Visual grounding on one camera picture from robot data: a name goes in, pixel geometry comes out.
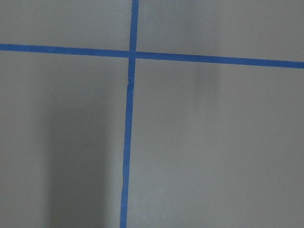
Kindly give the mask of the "brown paper table cover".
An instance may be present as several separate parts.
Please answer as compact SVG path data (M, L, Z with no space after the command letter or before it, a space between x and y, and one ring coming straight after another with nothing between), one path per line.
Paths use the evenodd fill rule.
M301 228L301 0L3 0L3 228Z

